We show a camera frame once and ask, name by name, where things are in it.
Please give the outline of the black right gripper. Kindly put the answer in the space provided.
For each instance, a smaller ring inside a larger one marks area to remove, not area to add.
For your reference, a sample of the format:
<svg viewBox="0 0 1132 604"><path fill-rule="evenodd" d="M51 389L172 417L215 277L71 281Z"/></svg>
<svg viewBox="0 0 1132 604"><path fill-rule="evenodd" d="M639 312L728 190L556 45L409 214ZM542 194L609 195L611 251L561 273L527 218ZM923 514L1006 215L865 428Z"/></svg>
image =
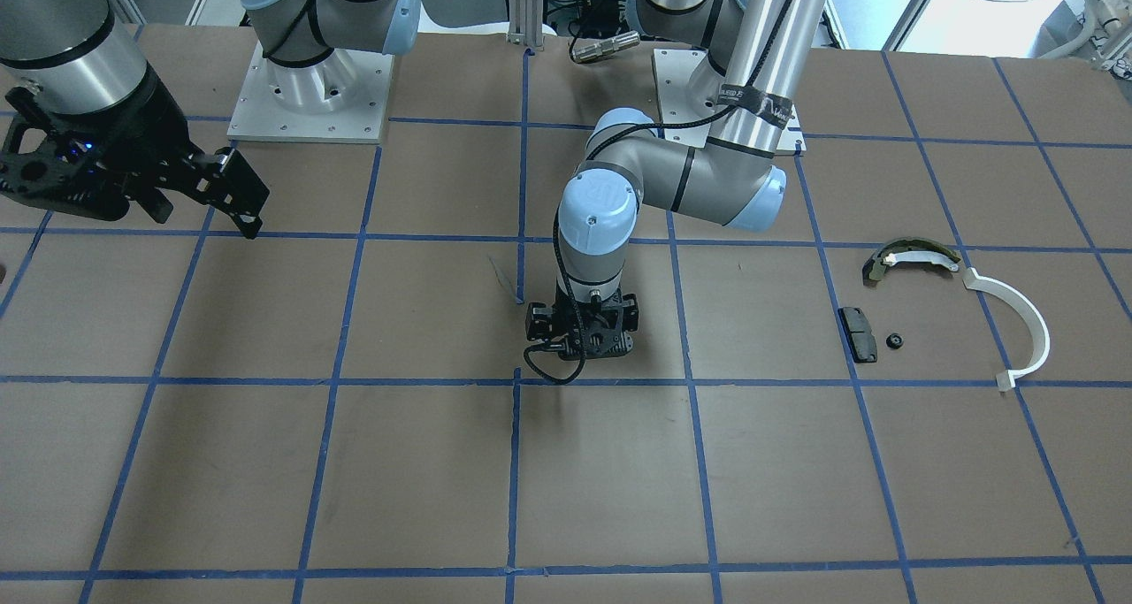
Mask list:
<svg viewBox="0 0 1132 604"><path fill-rule="evenodd" d="M271 189L232 146L203 153L168 87L149 69L112 107L61 115L38 94L5 94L17 115L5 133L3 196L42 210L120 221L130 205L158 224L173 210L166 192L222 212L246 239L258 236Z"/></svg>

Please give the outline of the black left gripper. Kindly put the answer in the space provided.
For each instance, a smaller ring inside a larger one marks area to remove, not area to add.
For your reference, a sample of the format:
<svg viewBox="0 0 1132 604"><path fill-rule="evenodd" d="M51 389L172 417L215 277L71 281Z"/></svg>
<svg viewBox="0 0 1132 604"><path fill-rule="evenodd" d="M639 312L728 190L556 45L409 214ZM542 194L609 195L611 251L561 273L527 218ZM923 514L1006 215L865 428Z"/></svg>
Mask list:
<svg viewBox="0 0 1132 604"><path fill-rule="evenodd" d="M571 297L561 290L554 305L531 302L526 311L526 338L534 350L549 351L561 361L626 356L634 346L631 333L638 330L638 297L616 290L604 301L580 302L574 314Z"/></svg>

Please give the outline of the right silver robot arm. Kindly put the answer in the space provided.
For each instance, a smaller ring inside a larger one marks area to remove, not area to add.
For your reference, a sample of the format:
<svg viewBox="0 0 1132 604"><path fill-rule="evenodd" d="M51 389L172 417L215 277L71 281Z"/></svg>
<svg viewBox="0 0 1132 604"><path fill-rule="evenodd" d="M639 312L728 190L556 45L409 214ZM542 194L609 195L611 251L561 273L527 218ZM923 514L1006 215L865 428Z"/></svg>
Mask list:
<svg viewBox="0 0 1132 604"><path fill-rule="evenodd" d="M3 0L5 200L162 225L185 195L252 239L271 189L237 141L379 143L421 0L232 1L249 27Z"/></svg>

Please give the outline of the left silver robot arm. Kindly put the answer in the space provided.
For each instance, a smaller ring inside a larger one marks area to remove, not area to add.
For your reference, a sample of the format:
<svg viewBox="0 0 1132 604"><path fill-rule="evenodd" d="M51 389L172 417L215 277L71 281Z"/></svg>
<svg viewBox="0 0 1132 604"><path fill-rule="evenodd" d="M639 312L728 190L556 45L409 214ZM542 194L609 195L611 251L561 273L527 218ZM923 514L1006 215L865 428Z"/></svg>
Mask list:
<svg viewBox="0 0 1132 604"><path fill-rule="evenodd" d="M528 309L525 353L623 356L638 301L620 281L644 206L764 232L784 200L777 144L826 0L627 0L631 28L703 51L691 119L600 117L555 209L555 297Z"/></svg>

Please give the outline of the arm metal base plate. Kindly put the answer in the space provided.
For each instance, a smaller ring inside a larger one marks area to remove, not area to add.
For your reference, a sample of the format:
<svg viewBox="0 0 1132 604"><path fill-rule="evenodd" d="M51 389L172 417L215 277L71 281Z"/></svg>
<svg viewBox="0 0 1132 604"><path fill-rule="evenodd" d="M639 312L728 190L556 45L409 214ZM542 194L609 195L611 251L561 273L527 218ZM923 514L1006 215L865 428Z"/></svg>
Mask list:
<svg viewBox="0 0 1132 604"><path fill-rule="evenodd" d="M796 154L807 149L792 100L764 90L745 94L727 87L723 76L717 72L703 50L655 49L654 78L660 121L664 124L663 133L668 141L703 146L710 126L685 129L675 129L674 126L707 119L728 105L737 107L740 117L760 117L763 123L780 127L777 154Z"/></svg>
<svg viewBox="0 0 1132 604"><path fill-rule="evenodd" d="M336 50L307 68L263 57L257 44L232 110L238 141L379 144L394 57Z"/></svg>

